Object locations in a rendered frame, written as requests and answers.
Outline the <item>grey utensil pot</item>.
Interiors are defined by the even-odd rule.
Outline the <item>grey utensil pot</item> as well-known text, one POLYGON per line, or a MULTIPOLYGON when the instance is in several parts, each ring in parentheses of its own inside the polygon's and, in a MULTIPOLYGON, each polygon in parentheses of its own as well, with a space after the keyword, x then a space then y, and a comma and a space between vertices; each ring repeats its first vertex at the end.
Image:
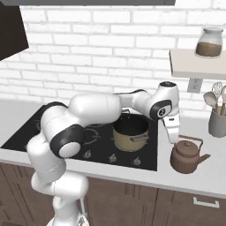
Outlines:
POLYGON ((208 121, 208 132, 210 135, 216 138, 225 137, 226 117, 221 116, 212 110, 208 121))

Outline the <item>grey overhead cupboard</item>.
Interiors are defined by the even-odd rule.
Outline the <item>grey overhead cupboard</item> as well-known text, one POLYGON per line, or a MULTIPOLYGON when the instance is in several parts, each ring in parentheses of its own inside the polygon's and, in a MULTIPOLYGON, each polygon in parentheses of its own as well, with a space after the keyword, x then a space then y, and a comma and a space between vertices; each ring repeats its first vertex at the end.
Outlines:
POLYGON ((7 6, 175 6, 176 0, 0 0, 7 6))

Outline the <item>beige wall shelf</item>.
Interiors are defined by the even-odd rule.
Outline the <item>beige wall shelf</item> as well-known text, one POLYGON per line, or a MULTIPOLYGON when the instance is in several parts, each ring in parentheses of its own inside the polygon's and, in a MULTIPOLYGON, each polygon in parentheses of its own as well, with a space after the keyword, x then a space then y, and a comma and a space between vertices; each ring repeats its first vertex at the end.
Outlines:
POLYGON ((169 60, 173 77, 226 80, 226 50, 218 57, 201 57, 192 49, 172 49, 169 60))

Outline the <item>wooden spatula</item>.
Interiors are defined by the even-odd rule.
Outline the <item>wooden spatula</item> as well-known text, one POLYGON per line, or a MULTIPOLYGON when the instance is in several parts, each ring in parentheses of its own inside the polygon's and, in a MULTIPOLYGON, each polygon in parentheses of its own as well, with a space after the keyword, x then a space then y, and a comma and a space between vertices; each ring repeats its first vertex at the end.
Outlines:
POLYGON ((221 113, 220 113, 220 115, 223 116, 224 109, 225 109, 225 105, 226 105, 226 86, 224 86, 224 87, 222 88, 221 96, 222 96, 222 108, 221 108, 221 113))

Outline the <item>dark range hood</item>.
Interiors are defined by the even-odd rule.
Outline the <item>dark range hood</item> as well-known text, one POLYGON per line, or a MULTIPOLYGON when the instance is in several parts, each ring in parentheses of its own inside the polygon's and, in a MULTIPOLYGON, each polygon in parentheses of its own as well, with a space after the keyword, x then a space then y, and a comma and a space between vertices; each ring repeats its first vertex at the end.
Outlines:
POLYGON ((28 48, 20 8, 0 2, 0 61, 28 48))

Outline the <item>brown cupboard door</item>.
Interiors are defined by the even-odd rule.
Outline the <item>brown cupboard door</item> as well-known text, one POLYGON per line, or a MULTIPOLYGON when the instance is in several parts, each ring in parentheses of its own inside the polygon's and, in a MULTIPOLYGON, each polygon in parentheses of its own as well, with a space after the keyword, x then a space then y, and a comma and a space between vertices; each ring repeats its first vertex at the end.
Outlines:
POLYGON ((0 221, 46 226, 54 216, 52 198, 31 186, 34 169, 0 163, 0 221))
POLYGON ((152 226, 157 188, 89 178, 90 226, 152 226))

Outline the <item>brown kettle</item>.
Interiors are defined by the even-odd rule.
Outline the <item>brown kettle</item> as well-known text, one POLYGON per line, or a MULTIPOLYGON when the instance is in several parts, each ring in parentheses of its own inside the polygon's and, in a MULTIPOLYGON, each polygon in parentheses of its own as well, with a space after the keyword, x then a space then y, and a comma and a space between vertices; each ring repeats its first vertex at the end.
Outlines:
POLYGON ((200 154, 203 139, 190 136, 179 136, 180 141, 174 144, 170 154, 171 167, 182 174, 193 173, 198 165, 210 157, 210 154, 200 154))

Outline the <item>grey spoon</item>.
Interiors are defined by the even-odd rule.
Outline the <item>grey spoon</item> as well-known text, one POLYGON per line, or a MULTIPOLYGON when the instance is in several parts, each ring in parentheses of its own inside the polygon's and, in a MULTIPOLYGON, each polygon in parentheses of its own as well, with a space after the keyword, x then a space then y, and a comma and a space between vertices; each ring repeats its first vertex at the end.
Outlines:
POLYGON ((217 111, 217 100, 216 100, 216 96, 212 91, 206 92, 203 94, 203 98, 205 103, 212 107, 214 112, 217 111))

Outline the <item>black hob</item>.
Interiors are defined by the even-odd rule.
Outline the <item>black hob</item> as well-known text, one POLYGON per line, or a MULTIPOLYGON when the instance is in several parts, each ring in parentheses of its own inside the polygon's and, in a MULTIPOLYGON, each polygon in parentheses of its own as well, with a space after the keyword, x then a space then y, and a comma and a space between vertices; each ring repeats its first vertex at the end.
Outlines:
MULTIPOLYGON (((26 144, 40 131, 42 105, 14 134, 2 145, 3 149, 26 152, 26 144)), ((157 171, 158 122, 149 120, 147 143, 136 152, 125 152, 118 149, 113 140, 113 124, 93 124, 85 129, 85 143, 82 149, 72 157, 75 160, 112 164, 134 169, 157 171), (84 153, 90 150, 91 157, 86 159, 84 153), (117 157, 115 162, 109 162, 112 155, 117 157), (133 160, 139 157, 140 166, 135 166, 133 160)))

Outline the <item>glass jar with brown filling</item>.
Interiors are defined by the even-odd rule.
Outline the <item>glass jar with brown filling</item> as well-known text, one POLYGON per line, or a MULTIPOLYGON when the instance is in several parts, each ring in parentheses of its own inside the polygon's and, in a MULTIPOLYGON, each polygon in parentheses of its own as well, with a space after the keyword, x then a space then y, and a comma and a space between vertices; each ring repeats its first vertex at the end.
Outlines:
POLYGON ((195 54, 200 57, 218 57, 222 52, 222 32, 220 27, 204 27, 195 54))

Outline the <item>white wall socket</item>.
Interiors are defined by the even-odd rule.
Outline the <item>white wall socket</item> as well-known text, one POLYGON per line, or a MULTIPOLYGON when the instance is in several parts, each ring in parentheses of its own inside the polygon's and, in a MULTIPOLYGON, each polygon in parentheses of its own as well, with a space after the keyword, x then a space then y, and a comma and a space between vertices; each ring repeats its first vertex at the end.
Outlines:
POLYGON ((188 87, 187 87, 187 92, 188 93, 194 93, 194 94, 199 94, 200 89, 202 86, 203 79, 189 79, 188 87))

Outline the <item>brown drawer front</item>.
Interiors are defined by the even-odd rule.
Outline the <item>brown drawer front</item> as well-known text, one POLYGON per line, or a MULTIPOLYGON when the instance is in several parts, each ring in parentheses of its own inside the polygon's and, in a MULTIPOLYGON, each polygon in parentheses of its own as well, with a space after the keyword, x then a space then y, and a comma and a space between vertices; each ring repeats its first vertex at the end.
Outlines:
POLYGON ((226 226, 226 199, 160 189, 153 226, 226 226), (193 197, 211 203, 218 200, 220 207, 194 205, 193 197))

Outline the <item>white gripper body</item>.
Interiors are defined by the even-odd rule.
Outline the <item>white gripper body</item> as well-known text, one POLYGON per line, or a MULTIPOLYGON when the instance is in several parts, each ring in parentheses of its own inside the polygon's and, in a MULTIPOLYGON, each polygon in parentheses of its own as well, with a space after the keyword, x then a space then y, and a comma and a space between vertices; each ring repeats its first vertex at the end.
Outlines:
POLYGON ((163 119, 168 139, 171 144, 177 143, 179 134, 179 121, 175 118, 164 118, 163 119))

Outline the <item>beige pot with dark inside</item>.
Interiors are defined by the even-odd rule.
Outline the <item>beige pot with dark inside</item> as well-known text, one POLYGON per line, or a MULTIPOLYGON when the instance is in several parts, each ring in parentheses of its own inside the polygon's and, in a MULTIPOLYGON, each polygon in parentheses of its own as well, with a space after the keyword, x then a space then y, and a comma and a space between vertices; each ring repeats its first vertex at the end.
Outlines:
POLYGON ((125 152, 143 148, 148 140, 148 121, 141 115, 122 114, 113 124, 115 145, 125 152))

